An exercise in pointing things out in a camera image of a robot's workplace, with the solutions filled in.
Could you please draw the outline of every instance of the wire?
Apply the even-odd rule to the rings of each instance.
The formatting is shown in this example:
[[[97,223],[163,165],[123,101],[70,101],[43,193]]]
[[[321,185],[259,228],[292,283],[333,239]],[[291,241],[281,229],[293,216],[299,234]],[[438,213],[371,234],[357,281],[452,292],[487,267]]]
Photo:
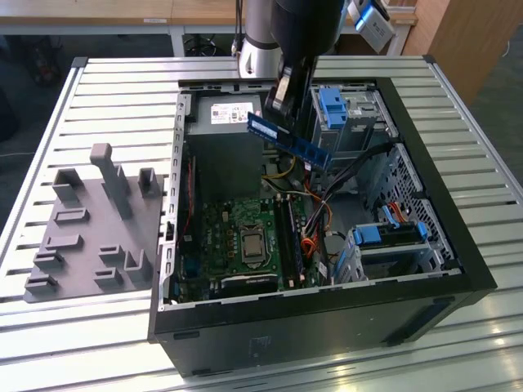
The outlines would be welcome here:
[[[319,227],[323,227],[324,224],[324,217],[320,217],[320,225]],[[330,282],[330,268],[329,268],[329,255],[327,254],[327,247],[325,246],[325,232],[323,230],[318,230],[318,244],[320,245],[320,263],[323,263],[325,267],[327,267],[327,276],[324,277],[325,280],[322,279],[323,283],[321,283],[321,286],[324,286],[324,283]]]
[[[313,212],[313,214],[307,221],[307,223],[305,225],[305,229],[304,229],[305,235],[311,236],[311,233],[315,226],[316,221],[321,217],[321,211],[327,205],[327,202],[334,195],[334,193],[336,191],[338,191],[343,186],[343,184],[345,184],[345,182],[349,181],[353,176],[358,174],[358,172],[363,167],[365,162],[367,162],[368,159],[372,158],[374,155],[389,152],[392,149],[392,147],[394,147],[394,144],[395,144],[394,142],[389,141],[387,143],[375,145],[375,146],[367,149],[358,158],[356,158],[354,161],[352,161],[352,163],[349,166],[342,169],[334,177],[334,180],[324,191],[324,193],[321,197],[321,200],[320,200],[320,205],[316,208],[315,212]]]
[[[17,155],[35,155],[36,153],[11,153],[11,154],[3,154],[0,155],[0,158],[6,158],[6,157],[15,157]]]
[[[278,185],[276,185],[274,182],[270,181],[267,178],[263,178],[262,177],[261,179],[264,180],[273,190],[275,190],[278,193],[281,193],[281,194],[300,194],[302,196],[309,196],[309,194],[306,194],[305,192],[300,192],[299,190],[285,190],[285,189],[281,189]]]
[[[261,178],[263,178],[263,179],[267,179],[267,178],[270,178],[270,179],[283,178],[283,177],[285,177],[287,174],[289,174],[290,172],[293,171],[295,165],[296,165],[296,157],[293,157],[293,161],[291,162],[291,167],[290,167],[289,169],[287,169],[286,171],[284,171],[283,173],[279,173],[279,174],[268,174],[268,175],[266,175],[266,176],[261,176]]]
[[[327,233],[325,233],[325,235],[329,236],[329,235],[337,235],[339,238],[341,238],[343,241],[346,240],[346,236],[344,233],[342,233],[341,231],[329,231]]]
[[[317,201],[318,203],[321,203],[321,197],[315,194],[311,191],[309,188],[309,180],[306,180],[303,184],[303,188],[305,188],[305,191],[312,196],[312,198]],[[325,231],[329,231],[330,225],[333,222],[333,210],[331,210],[330,206],[326,203],[325,208],[327,208],[327,212],[329,213],[329,221],[327,222],[327,225],[325,226]]]
[[[393,202],[393,203],[388,203],[387,204],[390,208],[392,208],[392,210],[394,211],[394,213],[396,214],[396,217],[398,218],[398,221],[400,222],[406,222],[407,220],[405,219],[403,213],[401,213],[401,210],[400,210],[400,206],[398,206],[398,202]]]
[[[312,253],[316,250],[316,243],[310,238],[304,238],[301,242],[302,249],[307,253],[307,258],[312,256]]]

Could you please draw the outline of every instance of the wooden table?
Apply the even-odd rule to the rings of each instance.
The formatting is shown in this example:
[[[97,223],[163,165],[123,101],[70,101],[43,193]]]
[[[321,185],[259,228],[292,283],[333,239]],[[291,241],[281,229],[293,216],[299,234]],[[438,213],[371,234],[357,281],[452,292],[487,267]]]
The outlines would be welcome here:
[[[418,18],[413,7],[392,7],[391,20],[396,29],[388,56],[400,56],[410,27]],[[183,57],[183,34],[233,33],[235,31],[235,0],[172,0],[172,49],[175,57]],[[356,34],[354,21],[349,17],[342,34]]]
[[[172,0],[0,0],[0,34],[169,34]]]
[[[413,8],[391,9],[396,35],[388,55],[403,50],[417,18]],[[183,34],[233,33],[235,0],[0,0],[0,34],[169,34],[183,57]],[[342,34],[355,34],[347,18]]]

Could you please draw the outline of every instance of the wooden cabinet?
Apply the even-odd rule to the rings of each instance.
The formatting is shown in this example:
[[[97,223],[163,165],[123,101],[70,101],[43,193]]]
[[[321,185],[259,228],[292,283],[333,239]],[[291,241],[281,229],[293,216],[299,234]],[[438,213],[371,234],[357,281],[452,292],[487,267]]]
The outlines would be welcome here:
[[[523,21],[522,0],[418,0],[404,55],[433,55],[471,104]]]

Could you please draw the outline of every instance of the desk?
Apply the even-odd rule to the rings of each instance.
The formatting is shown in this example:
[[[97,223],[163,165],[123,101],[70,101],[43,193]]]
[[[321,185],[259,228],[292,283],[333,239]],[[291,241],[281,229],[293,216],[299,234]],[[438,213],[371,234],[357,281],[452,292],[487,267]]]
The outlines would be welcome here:
[[[391,9],[396,35],[389,55],[400,55],[417,18],[413,8]],[[169,34],[174,56],[185,55],[184,33],[233,33],[234,0],[2,0],[0,34]],[[347,19],[343,34],[354,34]]]
[[[2,0],[0,34],[169,34],[172,0]]]
[[[399,56],[409,35],[411,26],[418,18],[414,7],[392,7],[391,20],[396,34],[391,40],[387,55]],[[235,0],[172,0],[170,34],[174,56],[184,55],[183,34],[234,33]],[[350,16],[342,34],[356,34]]]
[[[146,343],[150,291],[26,304],[21,296],[51,216],[57,168],[99,177],[87,165],[89,150],[110,141],[128,176],[153,167],[168,188],[178,80],[239,76],[232,59],[92,59],[71,69],[0,236],[2,390],[516,388],[523,377],[521,187],[437,65],[421,57],[322,57],[316,76],[333,70],[392,79],[496,279],[495,293],[410,344],[185,380],[159,345]]]

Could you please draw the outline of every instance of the white label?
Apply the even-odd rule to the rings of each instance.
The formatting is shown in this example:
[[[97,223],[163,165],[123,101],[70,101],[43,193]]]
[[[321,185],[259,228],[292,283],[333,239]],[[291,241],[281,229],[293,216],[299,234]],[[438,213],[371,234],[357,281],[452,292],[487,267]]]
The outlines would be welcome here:
[[[167,23],[167,19],[144,19],[144,23]]]
[[[257,129],[260,132],[265,133],[266,135],[272,137],[273,139],[277,139],[278,138],[278,132],[273,131],[269,127],[266,127],[265,125],[262,125],[259,122],[253,121],[253,128]]]
[[[253,112],[252,102],[214,104],[211,107],[211,124],[246,123],[247,113]]]
[[[320,264],[318,265],[318,271],[320,272],[320,274],[322,274],[324,276],[324,278],[327,278],[327,267],[321,261],[320,261]]]

